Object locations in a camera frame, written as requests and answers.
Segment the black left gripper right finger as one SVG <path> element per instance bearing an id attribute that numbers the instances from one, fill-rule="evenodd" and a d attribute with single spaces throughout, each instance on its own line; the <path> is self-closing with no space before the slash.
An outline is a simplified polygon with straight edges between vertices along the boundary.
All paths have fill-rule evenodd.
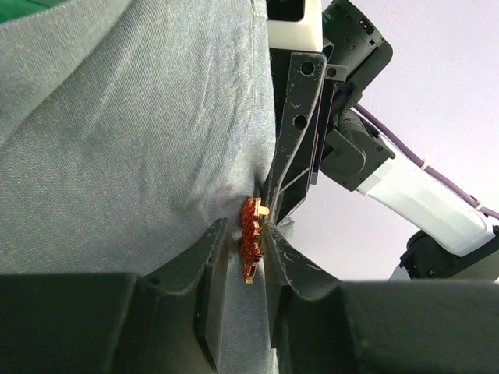
<path id="1" fill-rule="evenodd" d="M 348 282 L 263 230 L 271 346 L 282 373 L 495 373 L 498 286 Z"/>

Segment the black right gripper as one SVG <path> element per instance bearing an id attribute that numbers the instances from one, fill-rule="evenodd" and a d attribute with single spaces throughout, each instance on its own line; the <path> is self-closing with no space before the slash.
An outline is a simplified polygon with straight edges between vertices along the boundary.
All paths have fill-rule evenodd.
<path id="1" fill-rule="evenodd" d="M 266 206 L 269 221 L 279 225 L 317 183 L 336 82 L 324 81 L 327 59 L 320 52 L 271 48 L 270 57 L 276 145 Z"/>

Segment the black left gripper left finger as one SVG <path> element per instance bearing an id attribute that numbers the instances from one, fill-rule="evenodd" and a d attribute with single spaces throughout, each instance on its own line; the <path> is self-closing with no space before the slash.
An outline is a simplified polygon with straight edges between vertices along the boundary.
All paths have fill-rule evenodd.
<path id="1" fill-rule="evenodd" d="M 228 222 L 141 277 L 4 275 L 4 373 L 216 373 Z"/>

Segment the gold leaf brooch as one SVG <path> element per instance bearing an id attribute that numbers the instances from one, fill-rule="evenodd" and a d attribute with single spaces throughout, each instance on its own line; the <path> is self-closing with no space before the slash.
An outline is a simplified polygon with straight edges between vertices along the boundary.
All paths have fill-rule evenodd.
<path id="1" fill-rule="evenodd" d="M 239 255 L 242 257 L 242 277 L 246 285 L 254 282 L 257 266 L 262 257 L 260 249 L 261 220 L 270 213 L 261 204 L 261 198 L 247 196 L 242 207 L 242 239 Z"/>

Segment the grey button shirt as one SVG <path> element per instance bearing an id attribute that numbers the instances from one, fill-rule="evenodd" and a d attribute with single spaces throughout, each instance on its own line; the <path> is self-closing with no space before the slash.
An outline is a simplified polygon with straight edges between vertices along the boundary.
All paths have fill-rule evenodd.
<path id="1" fill-rule="evenodd" d="M 270 170 L 263 1 L 57 1 L 1 21 L 1 271 L 146 275 Z"/>

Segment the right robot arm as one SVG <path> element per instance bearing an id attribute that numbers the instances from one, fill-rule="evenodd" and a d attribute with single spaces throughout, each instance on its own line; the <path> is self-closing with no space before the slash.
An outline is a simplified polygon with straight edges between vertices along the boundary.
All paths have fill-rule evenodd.
<path id="1" fill-rule="evenodd" d="M 269 221 L 282 224 L 318 175 L 418 229 L 394 276 L 498 278 L 498 215 L 417 157 L 360 104 L 393 49 L 351 2 L 269 1 L 276 151 Z"/>

